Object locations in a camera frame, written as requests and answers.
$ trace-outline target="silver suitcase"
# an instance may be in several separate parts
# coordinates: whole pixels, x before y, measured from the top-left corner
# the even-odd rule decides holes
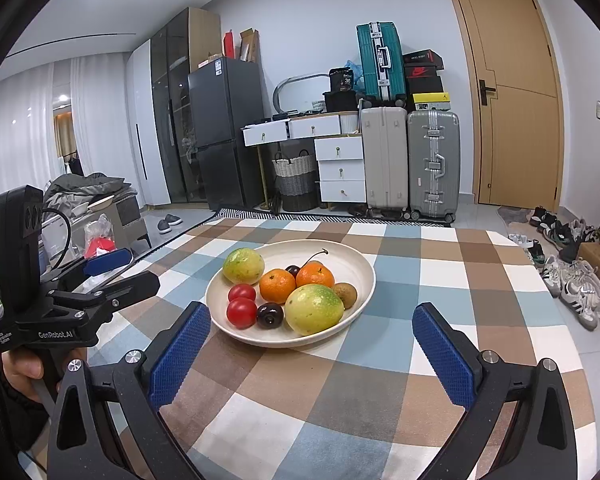
[[[453,112],[409,114],[411,218],[456,219],[460,193],[460,123]]]
[[[407,111],[397,107],[361,112],[366,202],[371,208],[409,206]]]

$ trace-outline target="blue gripper pad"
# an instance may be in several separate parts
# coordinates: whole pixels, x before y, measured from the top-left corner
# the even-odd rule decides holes
[[[173,401],[210,329],[209,309],[198,301],[192,301],[173,326],[161,331],[147,348],[148,358],[154,344],[164,348],[155,360],[149,378],[149,403],[155,411]]]
[[[99,276],[110,270],[128,265],[132,259],[133,256],[129,249],[118,249],[90,258],[87,260],[83,272],[85,276]]]
[[[436,322],[435,317],[439,317],[446,326],[441,326]],[[431,367],[435,370],[451,402],[466,410],[471,408],[478,387],[476,382],[479,382],[481,378],[481,368],[479,377],[476,377],[475,367],[474,370],[470,368],[450,339],[450,337],[454,337],[453,332],[456,331],[446,323],[430,303],[423,303],[416,307],[411,323],[413,335],[427,356]]]

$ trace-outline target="tomato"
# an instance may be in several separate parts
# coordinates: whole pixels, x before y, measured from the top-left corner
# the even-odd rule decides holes
[[[235,298],[226,308],[226,318],[236,328],[248,328],[256,322],[258,308],[253,300]]]
[[[256,301],[256,289],[246,283],[234,285],[229,291],[228,299],[229,301],[233,301],[235,298],[247,298],[248,300]]]

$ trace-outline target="door frame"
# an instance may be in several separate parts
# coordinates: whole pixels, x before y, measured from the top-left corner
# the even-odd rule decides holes
[[[474,115],[474,203],[478,203],[480,197],[480,168],[482,165],[482,125],[480,121],[480,96],[478,95],[478,77],[476,74],[474,53],[471,47],[471,40],[469,38],[469,30],[467,29],[466,22],[464,20],[464,13],[460,5],[460,0],[451,0],[454,4],[454,10],[456,11],[456,18],[458,19],[458,25],[460,27],[460,35],[462,36],[462,45],[464,46],[464,55],[466,57],[467,68],[469,71],[469,86],[471,88],[471,102],[472,110]],[[555,85],[557,89],[558,97],[558,170],[557,170],[557,192],[555,200],[552,204],[548,204],[548,208],[551,211],[557,211],[560,204],[560,195],[562,193],[562,171],[564,164],[564,107],[562,104],[562,86],[560,84],[560,73],[558,72],[558,63],[555,56],[554,44],[549,34],[549,28],[546,25],[546,20],[542,14],[542,9],[538,0],[533,0],[540,16],[542,28],[549,45],[551,52],[551,60],[554,65]]]

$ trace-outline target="white curtain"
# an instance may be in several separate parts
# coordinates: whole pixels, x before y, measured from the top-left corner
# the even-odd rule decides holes
[[[0,193],[59,176],[52,110],[53,63],[0,81]]]
[[[122,53],[71,60],[71,108],[75,143],[85,175],[95,171],[123,177],[138,191],[126,116],[125,61]]]

